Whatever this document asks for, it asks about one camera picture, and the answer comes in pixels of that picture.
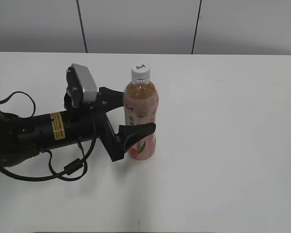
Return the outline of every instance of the black cylinder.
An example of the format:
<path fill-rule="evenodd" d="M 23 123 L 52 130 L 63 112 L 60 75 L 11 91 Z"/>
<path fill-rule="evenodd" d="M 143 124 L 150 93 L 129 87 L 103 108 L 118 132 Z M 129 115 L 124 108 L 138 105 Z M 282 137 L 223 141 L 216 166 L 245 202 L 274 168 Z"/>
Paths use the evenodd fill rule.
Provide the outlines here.
<path fill-rule="evenodd" d="M 17 143 L 25 147 L 51 150 L 87 141 L 93 135 L 93 123 L 82 109 L 16 119 L 13 123 Z"/>

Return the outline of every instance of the white wall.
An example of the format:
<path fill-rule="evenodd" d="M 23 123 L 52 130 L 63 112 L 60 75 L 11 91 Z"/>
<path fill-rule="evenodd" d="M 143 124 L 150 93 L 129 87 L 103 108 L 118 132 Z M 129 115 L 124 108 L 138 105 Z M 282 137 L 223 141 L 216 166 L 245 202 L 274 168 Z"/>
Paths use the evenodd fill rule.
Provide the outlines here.
<path fill-rule="evenodd" d="M 190 54 L 198 0 L 80 0 L 89 52 Z"/>
<path fill-rule="evenodd" d="M 75 0 L 0 0 L 0 51 L 84 52 Z"/>
<path fill-rule="evenodd" d="M 194 53 L 291 54 L 291 0 L 204 0 Z"/>

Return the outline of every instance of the white table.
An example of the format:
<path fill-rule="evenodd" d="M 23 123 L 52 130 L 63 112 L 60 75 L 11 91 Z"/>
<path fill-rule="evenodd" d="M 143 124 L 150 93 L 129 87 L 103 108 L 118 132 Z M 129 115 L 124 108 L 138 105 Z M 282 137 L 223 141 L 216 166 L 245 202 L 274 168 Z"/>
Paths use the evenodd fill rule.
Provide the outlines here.
<path fill-rule="evenodd" d="M 38 115 L 61 111 L 71 63 L 123 90 L 139 60 L 160 95 L 154 157 L 112 163 L 99 141 L 78 182 L 0 174 L 0 233 L 291 233 L 291 56 L 0 53 L 0 99 L 22 90 Z M 0 109 L 25 117 L 32 106 L 15 96 Z M 108 114 L 115 128 L 123 114 Z M 54 167 L 79 155 L 54 150 Z M 49 175 L 47 161 L 11 170 Z"/>

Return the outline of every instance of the yellow warning label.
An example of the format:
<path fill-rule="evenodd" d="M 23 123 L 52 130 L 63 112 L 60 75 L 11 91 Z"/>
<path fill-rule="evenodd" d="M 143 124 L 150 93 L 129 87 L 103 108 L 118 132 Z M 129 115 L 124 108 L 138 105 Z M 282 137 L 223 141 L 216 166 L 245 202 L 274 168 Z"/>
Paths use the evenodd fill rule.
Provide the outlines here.
<path fill-rule="evenodd" d="M 61 140 L 66 138 L 65 128 L 60 113 L 51 113 L 50 118 L 52 119 L 52 127 L 55 140 Z"/>

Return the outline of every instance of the robotic arm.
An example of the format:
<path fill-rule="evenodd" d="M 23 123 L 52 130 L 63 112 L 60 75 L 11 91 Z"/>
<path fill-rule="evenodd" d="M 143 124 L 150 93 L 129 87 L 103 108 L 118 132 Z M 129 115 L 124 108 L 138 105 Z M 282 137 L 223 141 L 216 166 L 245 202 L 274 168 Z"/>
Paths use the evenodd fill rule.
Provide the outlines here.
<path fill-rule="evenodd" d="M 115 134 L 106 113 L 123 106 L 123 93 L 105 87 L 98 91 L 87 67 L 72 64 L 67 70 L 66 80 L 68 83 L 64 98 L 66 111 L 28 118 L 0 111 L 1 172 L 24 181 L 65 178 L 63 175 L 71 175 L 82 167 L 86 173 L 86 159 L 94 148 L 96 138 L 100 138 L 114 162 L 123 159 L 128 149 L 139 140 L 154 133 L 155 124 L 148 123 L 138 126 L 120 125 L 118 133 Z M 70 144 L 80 146 L 81 142 L 88 140 L 92 140 L 89 151 L 83 154 L 82 159 L 65 166 L 61 173 L 51 170 L 52 176 L 28 179 L 5 169 L 41 152 L 48 152 L 51 155 L 51 149 Z"/>

